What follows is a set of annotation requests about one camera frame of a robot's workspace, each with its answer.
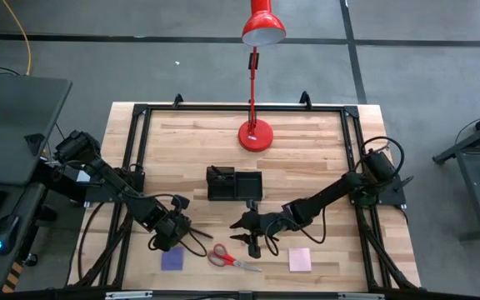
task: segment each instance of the computer mouse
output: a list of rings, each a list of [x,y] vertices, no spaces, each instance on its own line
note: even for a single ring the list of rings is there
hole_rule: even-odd
[[[16,245],[20,217],[9,214],[0,218],[0,255],[9,254]]]

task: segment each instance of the purple sticky note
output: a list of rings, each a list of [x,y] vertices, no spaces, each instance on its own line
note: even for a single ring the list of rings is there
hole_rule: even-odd
[[[183,270],[184,247],[173,247],[168,252],[162,253],[160,269],[163,271]]]
[[[288,249],[290,272],[308,273],[313,270],[309,248]]]

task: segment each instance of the yellow cable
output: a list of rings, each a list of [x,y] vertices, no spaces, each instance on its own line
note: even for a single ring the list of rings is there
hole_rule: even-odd
[[[29,45],[29,40],[27,39],[27,34],[25,33],[25,30],[23,30],[22,24],[20,23],[20,21],[18,20],[18,18],[14,14],[13,9],[10,8],[10,6],[8,5],[7,1],[6,0],[2,0],[2,1],[3,1],[3,4],[5,4],[5,6],[7,7],[8,12],[14,18],[14,21],[16,21],[17,26],[20,27],[20,30],[22,31],[23,38],[25,39],[25,43],[27,44],[27,54],[29,56],[29,63],[27,64],[27,72],[25,73],[25,75],[28,76],[31,73],[32,55],[31,55],[31,46]]]

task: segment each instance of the wooden table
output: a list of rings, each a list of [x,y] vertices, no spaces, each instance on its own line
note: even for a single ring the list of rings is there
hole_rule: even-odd
[[[133,102],[115,102],[102,142],[102,156],[112,166],[122,165]],[[385,135],[381,109],[377,105],[361,105],[360,120],[364,139]],[[237,140],[238,128],[245,122],[245,112],[174,112],[152,113],[147,140],[145,193],[178,193],[190,198],[184,213],[192,225],[212,234],[214,240],[202,237],[207,249],[223,243],[238,259],[260,267],[261,273],[235,267],[215,267],[206,258],[185,252],[181,272],[161,272],[162,252],[148,250],[152,234],[136,223],[127,256],[124,289],[153,290],[252,290],[362,292],[367,290],[363,258],[353,207],[344,197],[327,207],[327,240],[318,245],[300,232],[281,232],[280,255],[274,257],[260,239],[262,258],[248,256],[247,246],[229,238],[245,233],[229,229],[242,213],[244,202],[209,202],[207,200],[206,167],[230,166],[237,170],[262,171],[264,199],[261,213],[280,212],[281,205],[296,198],[313,195],[335,182],[348,170],[343,147],[343,134],[338,114],[331,112],[260,112],[258,117],[269,122],[274,130],[272,146],[265,152],[245,151]],[[139,144],[139,128],[133,160]],[[350,127],[355,153],[358,155],[355,132]],[[372,143],[372,148],[383,146]],[[163,200],[166,205],[169,199]],[[82,227],[91,213],[87,210]],[[105,247],[113,205],[105,204],[92,221],[82,250],[86,272]],[[385,247],[407,278],[419,285],[413,247],[402,213],[393,207],[379,207],[379,218]],[[322,218],[306,228],[316,239],[322,234]],[[189,237],[183,241],[191,248],[198,245]],[[288,249],[310,248],[312,272],[290,273]],[[118,254],[112,260],[111,278]],[[376,279],[380,283],[378,260],[372,255]],[[72,261],[68,283],[77,276],[77,252]]]

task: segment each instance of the scissors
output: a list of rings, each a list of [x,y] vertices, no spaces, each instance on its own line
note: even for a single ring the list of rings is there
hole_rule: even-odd
[[[235,266],[254,272],[263,271],[258,267],[248,265],[247,263],[230,256],[227,253],[227,249],[222,244],[216,244],[214,246],[214,249],[208,254],[208,260],[218,267]]]

